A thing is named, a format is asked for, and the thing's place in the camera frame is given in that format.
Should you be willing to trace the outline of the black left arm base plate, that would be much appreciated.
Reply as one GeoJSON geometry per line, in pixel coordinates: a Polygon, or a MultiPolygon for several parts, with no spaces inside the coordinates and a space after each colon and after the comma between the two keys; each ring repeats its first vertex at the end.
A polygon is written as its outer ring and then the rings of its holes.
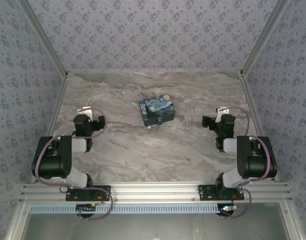
{"type": "Polygon", "coordinates": [[[67,189],[66,201],[68,202],[108,202],[110,197],[102,190],[80,190],[80,189],[67,189]]]}

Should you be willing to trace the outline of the aluminium mounting rail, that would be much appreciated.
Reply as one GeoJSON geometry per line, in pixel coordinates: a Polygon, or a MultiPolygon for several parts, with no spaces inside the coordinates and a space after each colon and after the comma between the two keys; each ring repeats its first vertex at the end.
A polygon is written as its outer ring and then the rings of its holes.
{"type": "MultiPolygon", "coordinates": [[[[110,182],[111,195],[117,204],[197,203],[199,182],[110,182]]],[[[243,187],[251,193],[253,203],[293,201],[288,183],[259,181],[243,187]]],[[[66,195],[56,186],[24,184],[19,201],[24,203],[63,203],[66,195]]]]}

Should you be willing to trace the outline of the aluminium slanted frame post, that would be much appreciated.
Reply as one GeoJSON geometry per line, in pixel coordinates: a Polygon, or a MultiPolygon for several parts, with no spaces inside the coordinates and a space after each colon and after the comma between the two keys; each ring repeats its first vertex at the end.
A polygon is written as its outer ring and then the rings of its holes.
{"type": "Polygon", "coordinates": [[[31,4],[28,0],[17,0],[17,2],[21,7],[27,21],[33,28],[33,31],[37,35],[39,41],[41,42],[42,46],[44,47],[51,61],[53,62],[56,70],[62,77],[66,77],[67,72],[65,70],[65,67],[63,66],[55,48],[51,43],[50,38],[47,36],[47,33],[44,30],[41,22],[39,21],[38,16],[34,12],[31,4]]]}
{"type": "Polygon", "coordinates": [[[261,51],[265,47],[267,41],[269,40],[269,37],[271,36],[272,32],[277,26],[280,18],[282,17],[289,3],[290,0],[276,0],[274,7],[272,8],[270,14],[268,15],[268,18],[259,36],[256,39],[255,44],[245,61],[245,64],[241,69],[241,76],[243,78],[246,78],[250,73],[253,65],[257,61],[261,51]]]}

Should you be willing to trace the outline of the black controller board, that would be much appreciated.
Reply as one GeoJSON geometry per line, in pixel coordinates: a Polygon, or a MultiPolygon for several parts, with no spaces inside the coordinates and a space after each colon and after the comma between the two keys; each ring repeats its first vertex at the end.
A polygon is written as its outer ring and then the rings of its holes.
{"type": "Polygon", "coordinates": [[[234,211],[237,209],[237,206],[234,204],[229,203],[220,203],[217,205],[219,213],[217,213],[218,216],[223,217],[231,217],[234,211]]]}
{"type": "Polygon", "coordinates": [[[78,204],[75,207],[75,212],[81,219],[88,219],[94,215],[96,205],[93,203],[78,204]]]}

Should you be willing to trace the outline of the starry night print box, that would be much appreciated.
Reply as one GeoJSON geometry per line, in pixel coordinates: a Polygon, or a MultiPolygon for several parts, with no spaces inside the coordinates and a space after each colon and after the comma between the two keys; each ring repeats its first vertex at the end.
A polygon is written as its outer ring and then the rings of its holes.
{"type": "Polygon", "coordinates": [[[175,107],[170,95],[160,95],[139,101],[144,126],[158,125],[157,120],[163,117],[163,123],[174,120],[175,107]]]}

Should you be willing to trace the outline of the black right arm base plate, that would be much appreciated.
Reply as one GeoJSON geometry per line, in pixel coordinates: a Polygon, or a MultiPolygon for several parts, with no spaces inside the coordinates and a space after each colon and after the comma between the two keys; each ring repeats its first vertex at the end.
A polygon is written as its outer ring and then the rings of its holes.
{"type": "Polygon", "coordinates": [[[214,184],[202,184],[197,187],[199,198],[201,201],[232,201],[244,200],[244,194],[235,188],[218,187],[214,184]]]}

